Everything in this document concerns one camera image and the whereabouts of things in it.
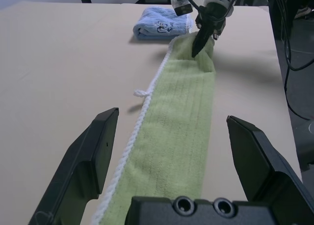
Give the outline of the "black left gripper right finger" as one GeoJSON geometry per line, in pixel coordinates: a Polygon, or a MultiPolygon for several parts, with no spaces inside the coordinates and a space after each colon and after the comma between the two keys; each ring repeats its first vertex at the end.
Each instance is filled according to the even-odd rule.
{"type": "Polygon", "coordinates": [[[249,202],[263,203],[279,225],[312,225],[314,200],[265,133],[227,117],[234,166],[249,202]]]}

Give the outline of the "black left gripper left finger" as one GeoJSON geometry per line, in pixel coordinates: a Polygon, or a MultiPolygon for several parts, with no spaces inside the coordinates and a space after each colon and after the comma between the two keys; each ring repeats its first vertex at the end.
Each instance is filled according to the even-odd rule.
{"type": "Polygon", "coordinates": [[[119,109],[98,114],[68,147],[29,224],[79,225],[86,205],[102,193],[119,109]]]}

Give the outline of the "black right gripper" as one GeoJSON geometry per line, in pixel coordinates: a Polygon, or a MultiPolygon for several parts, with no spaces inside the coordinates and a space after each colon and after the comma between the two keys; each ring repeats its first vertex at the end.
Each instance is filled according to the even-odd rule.
{"type": "Polygon", "coordinates": [[[225,6],[216,2],[209,2],[206,6],[200,6],[199,9],[195,20],[199,31],[192,45],[193,58],[203,49],[212,35],[214,40],[217,40],[226,25],[227,8],[225,6]]]}

